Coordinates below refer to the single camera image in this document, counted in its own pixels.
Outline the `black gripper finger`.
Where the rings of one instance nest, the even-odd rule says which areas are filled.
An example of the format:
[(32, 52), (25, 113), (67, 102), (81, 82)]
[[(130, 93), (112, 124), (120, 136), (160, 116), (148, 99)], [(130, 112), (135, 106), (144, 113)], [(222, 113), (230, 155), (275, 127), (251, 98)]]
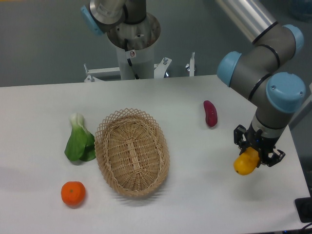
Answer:
[(285, 153), (282, 150), (277, 149), (277, 153), (275, 151), (272, 151), (272, 155), (269, 156), (268, 152), (259, 148), (258, 156), (259, 156), (258, 167), (260, 165), (267, 165), (268, 167), (272, 167), (278, 164), (285, 157)]
[(246, 136), (246, 133), (247, 133), (247, 130), (242, 125), (238, 125), (234, 129), (234, 144), (239, 147), (240, 154), (244, 153), (249, 146), (249, 142), (246, 139), (244, 139), (244, 137)]

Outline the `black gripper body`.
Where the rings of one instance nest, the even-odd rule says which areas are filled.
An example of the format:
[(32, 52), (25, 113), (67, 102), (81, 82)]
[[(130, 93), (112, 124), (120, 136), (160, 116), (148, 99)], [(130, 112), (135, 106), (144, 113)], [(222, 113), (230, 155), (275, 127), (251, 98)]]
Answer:
[(249, 128), (244, 134), (246, 138), (244, 149), (251, 147), (258, 152), (260, 158), (269, 158), (269, 154), (275, 148), (277, 138), (264, 137), (262, 133), (262, 130), (255, 131), (253, 128)]

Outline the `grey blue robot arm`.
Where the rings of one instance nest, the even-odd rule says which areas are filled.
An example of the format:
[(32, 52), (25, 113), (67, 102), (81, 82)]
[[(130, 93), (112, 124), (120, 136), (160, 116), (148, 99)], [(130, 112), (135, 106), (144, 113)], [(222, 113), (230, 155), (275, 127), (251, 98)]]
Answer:
[[(254, 45), (247, 55), (228, 53), (217, 68), (223, 83), (257, 107), (249, 128), (234, 130), (234, 143), (241, 153), (254, 149), (257, 165), (274, 166), (285, 155), (275, 145), (306, 93), (298, 76), (278, 69), (302, 49), (303, 34), (280, 25), (257, 0), (220, 0), (218, 5)], [(92, 0), (80, 11), (90, 30), (106, 34), (115, 46), (123, 80), (164, 77), (164, 62), (154, 65), (160, 25), (147, 13), (146, 1)]]

